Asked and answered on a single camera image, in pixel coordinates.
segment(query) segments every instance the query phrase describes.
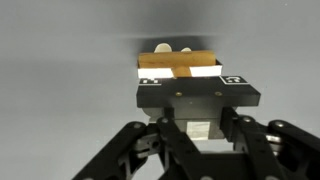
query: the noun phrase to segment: white label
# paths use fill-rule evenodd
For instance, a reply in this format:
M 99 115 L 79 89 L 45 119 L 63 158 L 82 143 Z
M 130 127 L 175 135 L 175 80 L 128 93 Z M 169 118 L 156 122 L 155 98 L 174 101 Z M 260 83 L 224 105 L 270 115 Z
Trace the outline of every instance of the white label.
M 188 122 L 187 134 L 191 140 L 208 140 L 210 122 Z

